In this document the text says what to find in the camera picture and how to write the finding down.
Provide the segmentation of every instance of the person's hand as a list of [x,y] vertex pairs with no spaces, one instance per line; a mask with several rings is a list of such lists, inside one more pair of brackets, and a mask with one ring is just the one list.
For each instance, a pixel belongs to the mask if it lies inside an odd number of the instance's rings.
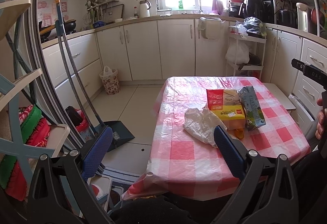
[[[318,99],[317,104],[319,106],[323,105],[323,99]],[[325,128],[324,128],[324,121],[325,121],[325,116],[327,116],[327,109],[321,110],[318,114],[318,124],[317,124],[317,131],[316,131],[316,138],[321,139]]]

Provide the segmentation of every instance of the countertop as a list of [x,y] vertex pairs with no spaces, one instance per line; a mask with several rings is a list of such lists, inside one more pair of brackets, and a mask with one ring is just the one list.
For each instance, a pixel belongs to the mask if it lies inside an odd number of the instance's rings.
[[[228,16],[212,16],[212,15],[203,15],[203,14],[175,14],[175,15],[170,15],[170,16],[151,16],[151,17],[144,17],[144,18],[138,18],[138,19],[124,20],[122,22],[106,25],[106,26],[103,26],[103,27],[100,27],[97,29],[80,31],[80,32],[77,32],[74,34],[67,35],[67,39],[69,40],[69,39],[79,37],[82,35],[102,31],[104,29],[110,29],[110,28],[114,28],[114,27],[119,27],[119,26],[123,26],[123,25],[127,25],[127,24],[133,24],[133,23],[144,22],[144,21],[153,21],[153,20],[162,20],[162,19],[201,18],[201,17],[205,17],[205,18],[218,17],[218,18],[221,18],[222,20],[235,21],[235,22],[243,21],[243,19],[240,19],[240,18],[234,18],[234,17],[228,17]],[[293,28],[275,25],[275,24],[270,24],[270,23],[265,23],[265,26],[267,28],[282,30],[282,31],[286,31],[286,32],[289,32],[292,34],[299,35],[300,37],[310,39],[314,42],[317,42],[317,43],[327,47],[327,40],[325,40],[321,37],[318,37],[314,34],[311,34],[311,33],[308,33],[308,32],[302,31],[302,30],[293,29]],[[51,41],[45,42],[42,44],[42,49],[49,47],[51,45],[54,45],[56,43],[58,43],[58,39],[53,39]]]

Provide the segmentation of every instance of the white cart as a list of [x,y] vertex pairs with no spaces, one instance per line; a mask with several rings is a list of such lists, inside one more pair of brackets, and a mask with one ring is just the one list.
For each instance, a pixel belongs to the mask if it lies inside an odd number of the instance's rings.
[[233,76],[236,75],[236,71],[240,67],[239,65],[236,64],[237,61],[237,52],[239,50],[238,42],[239,41],[249,41],[249,42],[256,42],[256,46],[254,48],[254,52],[257,55],[259,53],[259,48],[263,48],[262,52],[262,57],[261,57],[261,66],[243,66],[241,70],[255,70],[255,71],[260,71],[260,78],[262,74],[262,69],[264,68],[264,52],[265,52],[265,45],[266,45],[266,38],[261,39],[257,37],[251,37],[251,36],[243,36],[238,33],[238,28],[235,26],[229,26],[230,31],[229,31],[229,38],[236,39],[236,54],[235,54],[235,62],[232,63],[230,61],[227,61],[226,63],[226,75],[228,75],[228,66],[231,66],[234,71],[233,71]]

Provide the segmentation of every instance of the dish soap bottle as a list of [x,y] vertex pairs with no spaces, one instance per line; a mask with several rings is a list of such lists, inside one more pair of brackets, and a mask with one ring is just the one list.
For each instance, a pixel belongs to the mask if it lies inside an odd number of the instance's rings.
[[183,9],[183,0],[178,1],[178,8]]

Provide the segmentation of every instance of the table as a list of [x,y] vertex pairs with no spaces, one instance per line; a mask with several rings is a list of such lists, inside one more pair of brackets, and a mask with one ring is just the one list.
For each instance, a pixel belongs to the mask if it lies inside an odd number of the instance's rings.
[[291,163],[310,152],[301,130],[279,101],[256,78],[250,77],[172,77],[158,95],[154,110],[158,116],[146,172],[123,199],[174,194],[196,200],[209,200],[234,192],[239,180],[229,171],[219,149],[193,138],[183,129],[188,108],[203,108],[206,89],[253,86],[266,125],[248,132],[242,140],[247,149],[276,158],[285,154]]

